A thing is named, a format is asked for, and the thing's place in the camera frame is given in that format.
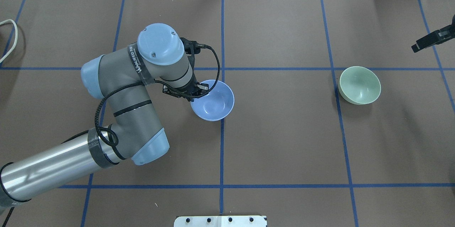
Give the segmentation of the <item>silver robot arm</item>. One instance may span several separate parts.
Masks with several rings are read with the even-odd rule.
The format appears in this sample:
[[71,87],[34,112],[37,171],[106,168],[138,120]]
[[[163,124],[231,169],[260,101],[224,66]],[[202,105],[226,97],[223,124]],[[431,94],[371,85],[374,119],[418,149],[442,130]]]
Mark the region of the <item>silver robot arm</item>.
[[195,54],[215,50],[180,37],[167,24],[145,27],[137,41],[85,63],[81,79],[99,99],[92,128],[62,144],[1,168],[1,212],[125,159],[143,165],[169,150],[169,143],[146,86],[164,94],[201,98],[211,91],[197,81]]

